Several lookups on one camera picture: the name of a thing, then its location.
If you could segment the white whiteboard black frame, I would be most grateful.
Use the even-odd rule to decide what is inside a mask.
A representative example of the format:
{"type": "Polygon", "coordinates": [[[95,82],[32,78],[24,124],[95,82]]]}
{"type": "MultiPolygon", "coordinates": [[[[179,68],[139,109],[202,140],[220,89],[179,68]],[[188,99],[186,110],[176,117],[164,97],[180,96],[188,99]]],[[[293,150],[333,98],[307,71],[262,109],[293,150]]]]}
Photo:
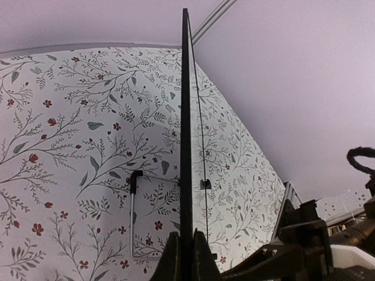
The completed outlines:
{"type": "Polygon", "coordinates": [[[193,253],[193,233],[207,231],[207,190],[200,189],[206,180],[203,150],[203,121],[197,79],[192,31],[187,8],[182,12],[182,86],[180,102],[180,237],[182,260],[193,253]]]}

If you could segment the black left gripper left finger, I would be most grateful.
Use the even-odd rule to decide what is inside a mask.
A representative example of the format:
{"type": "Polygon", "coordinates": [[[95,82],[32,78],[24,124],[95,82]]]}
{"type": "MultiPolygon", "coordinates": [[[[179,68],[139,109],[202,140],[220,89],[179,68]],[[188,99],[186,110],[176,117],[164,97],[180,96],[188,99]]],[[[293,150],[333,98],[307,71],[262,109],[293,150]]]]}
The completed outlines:
{"type": "Polygon", "coordinates": [[[179,234],[171,232],[150,281],[179,280],[179,234]]]}

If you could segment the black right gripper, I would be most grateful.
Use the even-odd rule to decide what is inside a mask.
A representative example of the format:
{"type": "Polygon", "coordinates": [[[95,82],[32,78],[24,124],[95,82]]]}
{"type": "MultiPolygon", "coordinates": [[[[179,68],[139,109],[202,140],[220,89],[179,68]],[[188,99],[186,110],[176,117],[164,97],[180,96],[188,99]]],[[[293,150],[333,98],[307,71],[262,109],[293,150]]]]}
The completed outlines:
{"type": "Polygon", "coordinates": [[[374,257],[374,199],[364,204],[366,219],[329,236],[311,200],[285,214],[279,242],[262,246],[239,265],[221,274],[223,280],[374,280],[374,270],[333,266],[331,245],[357,247],[374,257]]]}

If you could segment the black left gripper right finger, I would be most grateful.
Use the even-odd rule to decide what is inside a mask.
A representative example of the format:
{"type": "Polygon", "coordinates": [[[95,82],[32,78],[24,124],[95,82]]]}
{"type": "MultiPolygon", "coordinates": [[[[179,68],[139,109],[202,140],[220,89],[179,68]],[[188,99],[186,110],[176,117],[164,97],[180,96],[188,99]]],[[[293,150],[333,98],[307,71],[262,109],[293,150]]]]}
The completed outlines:
{"type": "Polygon", "coordinates": [[[204,233],[195,229],[193,234],[193,280],[223,280],[204,233]]]}

